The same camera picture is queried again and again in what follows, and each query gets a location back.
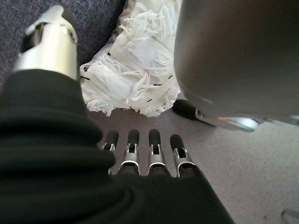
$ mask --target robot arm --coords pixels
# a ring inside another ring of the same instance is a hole
[[[245,131],[260,120],[298,125],[298,8],[288,0],[183,1],[174,66],[197,119]]]

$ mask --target gray carpet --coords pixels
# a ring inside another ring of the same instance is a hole
[[[0,84],[14,64],[25,28],[50,5],[61,4],[75,15],[78,57],[79,62],[84,63],[110,37],[124,1],[2,0]],[[175,170],[169,137],[178,133],[236,223],[281,224],[283,209],[299,210],[299,128],[264,124],[254,133],[232,132],[186,120],[172,111],[158,118],[146,118],[131,110],[115,110],[109,118],[102,113],[90,112],[89,117],[105,133],[111,129],[120,132],[113,172],[120,165],[128,131],[137,128],[141,134],[141,173],[146,174],[147,135],[150,129],[157,128],[161,132],[171,174],[175,175]]]
[[[120,133],[113,173],[120,166],[132,128],[140,131],[141,173],[147,173],[148,133],[157,128],[171,174],[176,172],[169,138],[178,133],[237,224],[282,224],[283,209],[299,211],[299,128],[295,126],[265,123],[256,132],[245,133],[209,127],[172,110],[158,118],[132,110],[115,110],[111,117],[90,112],[89,117],[104,133],[111,129]]]

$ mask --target black stitching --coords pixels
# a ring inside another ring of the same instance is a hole
[[[81,78],[84,78],[84,79],[87,79],[87,80],[90,80],[90,78],[86,78],[86,77],[84,77],[84,76],[80,76]]]

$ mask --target black rubber fingertip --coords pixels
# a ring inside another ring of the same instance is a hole
[[[134,145],[135,143],[139,144],[139,131],[132,129],[128,134],[128,143]]]
[[[173,134],[170,137],[170,145],[171,145],[172,150],[174,150],[175,148],[184,148],[185,147],[181,136],[179,136],[178,134]]]
[[[157,146],[161,144],[160,132],[157,129],[151,129],[149,131],[149,145]]]
[[[189,103],[188,100],[185,99],[178,99],[174,102],[172,106],[173,111],[190,120],[197,120],[195,117],[196,107]]]
[[[109,131],[106,136],[105,142],[109,145],[114,144],[116,146],[118,141],[118,136],[119,136],[118,131],[116,130]]]

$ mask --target robotic finger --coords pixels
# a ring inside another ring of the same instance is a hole
[[[139,132],[136,129],[132,129],[128,134],[128,145],[118,174],[130,173],[140,175],[138,164],[138,144]]]
[[[161,148],[160,132],[152,129],[149,132],[149,171],[148,175],[168,175],[164,154]]]
[[[107,150],[114,154],[117,141],[118,141],[118,136],[119,136],[118,131],[116,130],[109,131],[106,136],[105,143],[102,146],[102,150]]]
[[[177,177],[191,177],[200,175],[200,170],[192,161],[189,153],[185,149],[181,136],[178,134],[173,134],[170,137],[170,144],[173,152]]]

